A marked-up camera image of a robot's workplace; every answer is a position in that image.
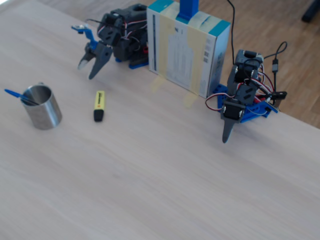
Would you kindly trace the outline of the grey gripper with black servo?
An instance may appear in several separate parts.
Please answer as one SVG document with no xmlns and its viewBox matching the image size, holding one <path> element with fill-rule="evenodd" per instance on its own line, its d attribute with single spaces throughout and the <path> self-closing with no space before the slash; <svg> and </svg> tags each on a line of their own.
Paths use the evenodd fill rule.
<svg viewBox="0 0 320 240">
<path fill-rule="evenodd" d="M 240 123 L 245 114 L 246 105 L 241 103 L 237 99 L 227 98 L 222 104 L 220 110 L 220 117 L 222 120 L 232 120 L 225 121 L 222 133 L 222 142 L 227 143 L 235 123 Z"/>
</svg>

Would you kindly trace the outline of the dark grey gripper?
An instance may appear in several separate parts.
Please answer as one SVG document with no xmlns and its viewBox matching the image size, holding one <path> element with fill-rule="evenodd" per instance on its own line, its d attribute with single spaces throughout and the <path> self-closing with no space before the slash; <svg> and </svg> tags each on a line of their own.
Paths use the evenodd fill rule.
<svg viewBox="0 0 320 240">
<path fill-rule="evenodd" d="M 94 54 L 96 56 L 95 62 L 93 64 L 92 70 L 89 74 L 89 79 L 92 80 L 98 73 L 99 71 L 107 64 L 107 62 L 110 60 L 112 53 L 113 53 L 113 48 L 104 44 L 103 42 L 99 41 L 97 43 L 97 46 L 94 50 L 94 54 L 92 52 L 92 49 L 90 46 L 86 46 L 84 48 L 84 55 L 81 58 L 77 69 L 80 70 L 83 67 L 86 66 L 86 64 L 91 61 L 94 58 Z"/>
</svg>

